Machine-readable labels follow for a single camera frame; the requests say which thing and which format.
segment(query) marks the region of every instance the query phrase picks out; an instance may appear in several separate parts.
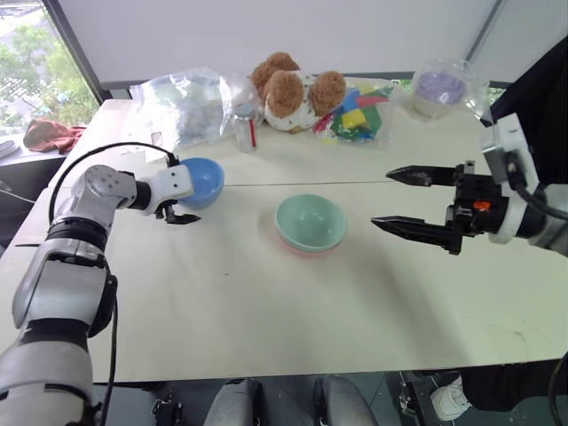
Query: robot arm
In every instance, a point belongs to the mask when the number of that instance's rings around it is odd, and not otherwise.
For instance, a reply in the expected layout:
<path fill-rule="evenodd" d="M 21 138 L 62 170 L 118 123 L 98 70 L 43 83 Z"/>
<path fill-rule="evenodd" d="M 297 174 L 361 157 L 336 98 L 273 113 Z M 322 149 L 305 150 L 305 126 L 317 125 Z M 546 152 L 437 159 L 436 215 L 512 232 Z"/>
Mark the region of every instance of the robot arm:
<path fill-rule="evenodd" d="M 142 180 L 98 165 L 75 183 L 13 299 L 21 332 L 0 357 L 0 424 L 94 424 L 87 338 L 108 325 L 114 307 L 117 282 L 104 256 L 114 211 L 191 223 L 199 218 L 172 208 L 191 193 L 183 165 Z"/>
<path fill-rule="evenodd" d="M 371 222 L 404 239 L 438 245 L 453 255 L 462 249 L 462 237 L 489 233 L 491 242 L 506 244 L 514 237 L 568 256 L 568 185 L 541 188 L 516 114 L 485 130 L 483 152 L 491 176 L 474 174 L 474 163 L 455 168 L 408 166 L 387 177 L 407 185 L 455 186 L 454 204 L 446 210 L 444 225 L 426 224 L 412 217 L 374 217 Z M 555 217 L 527 202 L 521 191 Z"/>

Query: tree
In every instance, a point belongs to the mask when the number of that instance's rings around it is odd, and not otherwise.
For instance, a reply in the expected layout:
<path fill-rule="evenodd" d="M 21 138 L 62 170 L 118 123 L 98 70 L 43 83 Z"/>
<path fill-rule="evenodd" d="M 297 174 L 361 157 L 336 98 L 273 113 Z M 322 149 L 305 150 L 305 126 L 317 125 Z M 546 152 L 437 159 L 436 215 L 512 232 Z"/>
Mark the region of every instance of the tree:
<path fill-rule="evenodd" d="M 6 103 L 20 99 L 26 116 Z M 87 124 L 97 102 L 63 43 L 46 27 L 21 26 L 10 46 L 0 45 L 0 125 L 25 129 L 33 118 Z"/>

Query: yellow toy block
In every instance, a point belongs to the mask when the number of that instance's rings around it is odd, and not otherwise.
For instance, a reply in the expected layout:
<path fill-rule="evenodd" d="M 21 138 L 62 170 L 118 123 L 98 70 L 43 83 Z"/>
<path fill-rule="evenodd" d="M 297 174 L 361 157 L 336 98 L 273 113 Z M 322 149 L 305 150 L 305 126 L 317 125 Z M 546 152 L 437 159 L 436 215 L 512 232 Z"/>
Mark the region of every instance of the yellow toy block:
<path fill-rule="evenodd" d="M 345 129 L 354 129 L 355 127 L 368 127 L 367 118 L 360 109 L 353 109 L 349 113 L 345 113 L 341 117 L 343 127 Z"/>
<path fill-rule="evenodd" d="M 361 95 L 367 95 L 368 93 L 375 90 L 375 88 L 369 83 L 358 84 L 357 88 L 359 89 Z"/>

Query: bag of colorful blocks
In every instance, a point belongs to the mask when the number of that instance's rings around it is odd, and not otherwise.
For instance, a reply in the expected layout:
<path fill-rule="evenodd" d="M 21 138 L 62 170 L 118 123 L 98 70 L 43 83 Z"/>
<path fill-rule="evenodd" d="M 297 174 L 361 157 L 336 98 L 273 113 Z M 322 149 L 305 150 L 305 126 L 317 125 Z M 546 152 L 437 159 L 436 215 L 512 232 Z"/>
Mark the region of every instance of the bag of colorful blocks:
<path fill-rule="evenodd" d="M 359 83 L 348 87 L 343 103 L 314 126 L 324 139 L 353 144 L 376 145 L 390 142 L 392 97 L 395 84 L 374 87 Z"/>

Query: black cable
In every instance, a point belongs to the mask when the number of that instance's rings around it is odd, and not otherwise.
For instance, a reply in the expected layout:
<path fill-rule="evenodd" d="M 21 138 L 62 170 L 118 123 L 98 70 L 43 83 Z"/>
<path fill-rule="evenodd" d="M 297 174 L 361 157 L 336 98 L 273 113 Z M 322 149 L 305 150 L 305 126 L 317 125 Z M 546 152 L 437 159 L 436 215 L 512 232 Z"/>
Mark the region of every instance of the black cable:
<path fill-rule="evenodd" d="M 157 151 L 162 151 L 163 153 L 168 155 L 168 166 L 169 167 L 179 164 L 176 156 L 173 153 L 171 153 L 170 151 L 168 151 L 167 149 L 160 148 L 159 146 L 145 144 L 143 142 L 117 142 L 115 144 L 99 146 L 98 148 L 95 148 L 92 151 L 89 151 L 88 153 L 81 155 L 74 162 L 69 164 L 69 167 L 67 167 L 65 169 L 65 171 L 63 173 L 61 173 L 61 176 L 59 177 L 57 184 L 55 184 L 55 187 L 53 188 L 53 193 L 51 193 L 50 207 L 49 207 L 49 211 L 48 211 L 48 218 L 49 218 L 50 224 L 51 224 L 51 222 L 53 222 L 53 216 L 55 214 L 55 201 L 57 200 L 57 194 L 59 192 L 59 189 L 63 185 L 63 181 L 65 180 L 65 177 L 69 174 L 69 172 L 73 169 L 74 166 L 76 166 L 77 164 L 82 162 L 85 158 L 88 158 L 88 157 L 90 157 L 94 154 L 102 153 L 103 151 L 106 151 L 109 148 L 114 148 L 116 146 L 132 146 L 132 145 L 134 145 L 134 146 L 145 146 L 146 148 L 153 148 Z"/>
<path fill-rule="evenodd" d="M 100 415 L 100 426 L 105 426 L 107 423 L 108 408 L 110 406 L 110 397 L 113 394 L 114 386 L 114 373 L 116 372 L 116 329 L 118 328 L 118 300 L 114 297 L 113 308 L 113 329 L 111 335 L 111 348 L 110 348 L 110 368 L 108 373 L 108 384 L 106 385 L 105 400 Z"/>
<path fill-rule="evenodd" d="M 550 376 L 550 381 L 548 382 L 548 409 L 550 410 L 550 415 L 556 426 L 562 426 L 562 420 L 560 419 L 560 414 L 558 413 L 558 406 L 556 406 L 556 379 L 558 378 L 558 372 L 562 368 L 562 365 L 568 359 L 568 352 L 556 363 L 552 375 Z"/>
<path fill-rule="evenodd" d="M 513 185 L 513 189 L 517 191 L 520 197 L 526 201 L 526 203 L 531 206 L 533 209 L 539 211 L 543 215 L 548 215 L 551 217 L 556 217 L 557 219 L 568 220 L 568 211 L 562 211 L 559 209 L 555 209 L 550 207 L 546 202 L 543 200 L 538 199 L 531 193 L 529 193 L 525 186 L 521 183 Z"/>

